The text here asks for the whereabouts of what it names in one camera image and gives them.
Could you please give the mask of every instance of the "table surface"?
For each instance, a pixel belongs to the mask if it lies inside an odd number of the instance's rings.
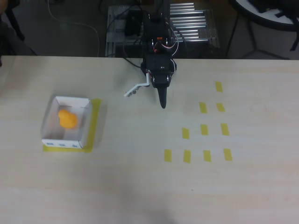
[[[176,60],[165,109],[152,87],[123,97],[145,77],[121,58],[3,56],[2,62],[0,223],[298,220],[298,61]],[[53,95],[102,99],[92,153],[42,151],[40,128]],[[201,135],[201,124],[209,135]],[[164,161],[165,149],[172,162]],[[191,163],[183,162],[185,149]]]
[[[293,22],[287,18],[286,16],[277,17],[276,14],[280,11],[278,9],[273,9],[265,13],[259,13],[258,10],[248,1],[248,0],[235,0],[239,3],[243,8],[248,10],[249,12],[259,16],[261,19],[270,20],[277,23],[282,24],[293,24]]]

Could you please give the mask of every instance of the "metal rack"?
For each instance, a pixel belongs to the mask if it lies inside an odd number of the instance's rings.
[[[109,26],[117,15],[123,13],[128,8],[129,6],[110,6],[108,9],[107,26]],[[116,19],[109,27],[106,36],[106,56],[114,55],[118,45],[133,45],[140,38],[137,36],[125,37],[126,16],[127,12]],[[213,12],[206,5],[192,2],[171,4],[170,20],[187,42],[207,42],[214,47],[219,47]],[[182,42],[182,37],[178,35],[177,31],[175,33],[178,36],[179,42]]]

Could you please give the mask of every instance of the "yellow tape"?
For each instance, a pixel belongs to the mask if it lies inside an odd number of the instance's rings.
[[[59,148],[59,147],[48,147],[44,145],[43,146],[44,152],[84,152],[84,153],[92,152],[101,100],[98,98],[92,99],[91,103],[93,105],[93,111],[90,120],[86,146],[84,146],[83,148]]]
[[[207,129],[207,125],[200,125],[201,134],[202,135],[209,135],[209,131]]]
[[[170,149],[164,150],[164,161],[171,162],[171,150]]]
[[[228,125],[227,124],[221,123],[221,130],[222,130],[222,135],[229,135]]]
[[[223,92],[222,83],[221,82],[215,82],[215,85],[216,85],[217,92]]]
[[[206,110],[206,103],[204,103],[204,102],[199,102],[199,109],[200,109],[200,112],[202,112],[202,113],[207,113],[207,110]]]
[[[224,106],[222,103],[216,103],[216,106],[220,112],[225,112]]]
[[[190,150],[184,150],[184,162],[191,163],[191,151]]]
[[[211,151],[210,150],[204,150],[204,160],[207,162],[211,162]]]
[[[188,128],[183,127],[182,128],[182,133],[183,133],[183,139],[190,139],[189,129]]]
[[[223,152],[224,152],[224,158],[225,158],[226,161],[232,161],[233,160],[232,153],[231,153],[229,148],[223,149]]]

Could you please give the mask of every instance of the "robotic arm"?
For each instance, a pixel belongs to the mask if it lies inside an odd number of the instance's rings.
[[[160,104],[165,108],[167,87],[170,85],[172,74],[177,70],[172,56],[178,50],[178,38],[161,13],[144,14],[143,27],[144,55],[141,70],[145,75],[150,74],[151,83],[158,90]]]

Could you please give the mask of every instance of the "box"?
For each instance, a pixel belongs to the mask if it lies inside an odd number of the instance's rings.
[[[48,147],[83,148],[87,143],[92,107],[87,98],[54,97],[41,129],[43,144]],[[65,129],[60,126],[58,112],[62,109],[77,116],[76,127]]]

